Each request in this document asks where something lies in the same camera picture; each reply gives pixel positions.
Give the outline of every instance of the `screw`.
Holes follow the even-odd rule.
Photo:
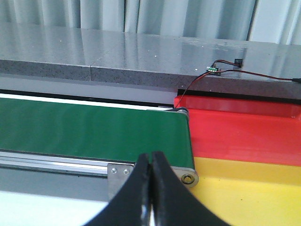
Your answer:
[[[116,168],[112,168],[111,172],[112,173],[117,173],[117,169]]]
[[[186,185],[190,185],[194,181],[194,177],[190,174],[184,174],[181,178],[182,182]]]
[[[130,172],[130,171],[129,171],[128,169],[125,169],[125,170],[123,171],[124,174],[129,174],[129,172]]]

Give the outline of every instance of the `gray countertop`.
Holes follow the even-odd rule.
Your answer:
[[[301,77],[299,45],[0,23],[6,74],[185,89],[214,60],[235,58],[243,70]],[[241,73],[209,75],[191,90],[301,99],[301,84]]]

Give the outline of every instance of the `red surface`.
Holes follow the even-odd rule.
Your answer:
[[[184,96],[179,106],[196,157],[301,166],[300,105]]]

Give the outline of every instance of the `white curtain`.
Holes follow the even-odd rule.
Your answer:
[[[301,44],[301,0],[0,0],[0,21]]]

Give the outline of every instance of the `yellow surface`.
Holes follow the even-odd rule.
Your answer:
[[[235,226],[301,226],[301,167],[195,157],[193,194]]]

